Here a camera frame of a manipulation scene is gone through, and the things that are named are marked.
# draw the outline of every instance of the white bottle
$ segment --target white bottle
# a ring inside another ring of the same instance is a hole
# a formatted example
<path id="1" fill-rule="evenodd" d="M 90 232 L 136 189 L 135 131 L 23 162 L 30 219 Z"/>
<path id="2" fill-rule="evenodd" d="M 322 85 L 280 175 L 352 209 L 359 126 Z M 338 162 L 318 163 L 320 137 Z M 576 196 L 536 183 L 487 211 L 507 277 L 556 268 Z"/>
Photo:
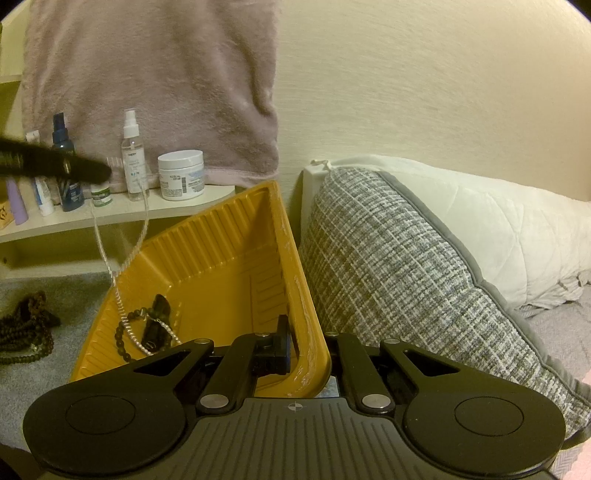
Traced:
<path id="1" fill-rule="evenodd" d="M 145 190 L 146 197 L 150 195 L 150 191 L 148 190 L 144 144 L 139 137 L 139 126 L 135 120 L 134 109 L 125 111 L 121 153 L 129 199 L 134 201 L 142 200 L 144 198 L 142 189 Z"/>
<path id="2" fill-rule="evenodd" d="M 41 144 L 41 137 L 39 136 L 39 130 L 35 130 L 33 132 L 27 132 L 26 134 L 27 142 L 30 144 L 40 145 Z M 37 202 L 37 206 L 39 207 L 39 211 L 41 212 L 41 216 L 45 217 L 50 215 L 54 212 L 55 208 L 53 207 L 53 202 L 51 201 L 51 193 L 47 186 L 47 178 L 45 177 L 35 177 L 32 179 L 33 183 L 33 192 L 35 193 L 35 201 Z"/>

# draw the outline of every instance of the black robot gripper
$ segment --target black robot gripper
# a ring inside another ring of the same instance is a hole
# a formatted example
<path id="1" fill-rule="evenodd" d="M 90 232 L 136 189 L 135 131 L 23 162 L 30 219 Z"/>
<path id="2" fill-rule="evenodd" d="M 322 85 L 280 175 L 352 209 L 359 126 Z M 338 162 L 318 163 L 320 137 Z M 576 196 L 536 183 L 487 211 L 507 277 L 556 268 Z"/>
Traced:
<path id="1" fill-rule="evenodd" d="M 328 333 L 337 398 L 256 398 L 290 328 L 198 339 L 56 388 L 23 432 L 56 478 L 550 480 L 565 425 L 546 397 L 386 339 Z"/>

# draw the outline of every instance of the yellow plastic bin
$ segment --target yellow plastic bin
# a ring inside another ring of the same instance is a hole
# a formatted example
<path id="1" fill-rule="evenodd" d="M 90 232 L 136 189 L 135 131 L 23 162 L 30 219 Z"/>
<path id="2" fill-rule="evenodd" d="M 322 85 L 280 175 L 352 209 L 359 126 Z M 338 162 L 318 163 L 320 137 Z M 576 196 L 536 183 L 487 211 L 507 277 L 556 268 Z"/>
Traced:
<path id="1" fill-rule="evenodd" d="M 260 397 L 312 397 L 330 374 L 330 355 L 276 182 L 247 190 L 144 242 L 119 277 L 126 312 L 150 307 L 157 293 L 171 306 L 181 341 L 210 338 L 230 345 L 245 333 L 274 331 L 290 320 L 291 373 L 259 379 Z M 109 290 L 78 357 L 71 380 L 124 364 L 117 354 L 119 323 Z M 144 323 L 131 322 L 141 338 Z M 133 358 L 143 354 L 125 336 Z"/>

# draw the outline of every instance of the spray bottle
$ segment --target spray bottle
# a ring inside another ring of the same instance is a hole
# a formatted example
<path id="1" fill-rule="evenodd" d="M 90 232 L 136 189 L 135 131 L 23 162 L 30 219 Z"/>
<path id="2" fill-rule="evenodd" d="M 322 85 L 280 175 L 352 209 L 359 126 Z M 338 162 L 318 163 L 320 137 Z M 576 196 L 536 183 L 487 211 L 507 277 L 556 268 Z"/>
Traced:
<path id="1" fill-rule="evenodd" d="M 63 112 L 53 116 L 53 148 L 65 153 L 74 153 L 74 144 L 68 137 Z M 71 212 L 84 205 L 84 195 L 79 181 L 59 180 L 61 208 Z"/>
<path id="2" fill-rule="evenodd" d="M 148 190 L 144 144 L 139 137 L 139 126 L 135 120 L 134 109 L 125 111 L 121 153 L 129 199 L 133 201 L 142 200 L 144 198 L 142 191 L 145 190 L 146 197 L 150 194 L 150 191 Z"/>

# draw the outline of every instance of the gray pillow trim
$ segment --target gray pillow trim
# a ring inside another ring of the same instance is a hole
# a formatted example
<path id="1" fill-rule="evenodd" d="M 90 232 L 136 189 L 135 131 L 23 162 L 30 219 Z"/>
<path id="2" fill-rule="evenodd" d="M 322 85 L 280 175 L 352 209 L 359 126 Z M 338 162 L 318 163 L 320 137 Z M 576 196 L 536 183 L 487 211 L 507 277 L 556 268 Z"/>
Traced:
<path id="1" fill-rule="evenodd" d="M 578 381 L 566 371 L 558 359 L 555 359 L 548 354 L 544 343 L 528 325 L 527 321 L 514 309 L 507 307 L 505 299 L 497 288 L 482 277 L 482 272 L 478 263 L 476 263 L 476 260 L 464 244 L 460 242 L 450 229 L 436 215 L 434 215 L 411 190 L 400 183 L 394 175 L 385 171 L 378 172 L 378 174 L 393 190 L 412 205 L 419 215 L 421 215 L 457 252 L 466 264 L 466 267 L 472 276 L 474 285 L 487 293 L 497 305 L 498 309 L 511 321 L 517 332 L 519 332 L 521 337 L 534 351 L 543 368 L 556 375 L 573 396 L 577 397 L 581 402 L 591 408 L 591 386 Z M 591 424 L 588 424 L 584 429 L 579 430 L 566 439 L 562 448 L 571 448 L 574 445 L 584 442 L 588 438 L 591 438 Z"/>

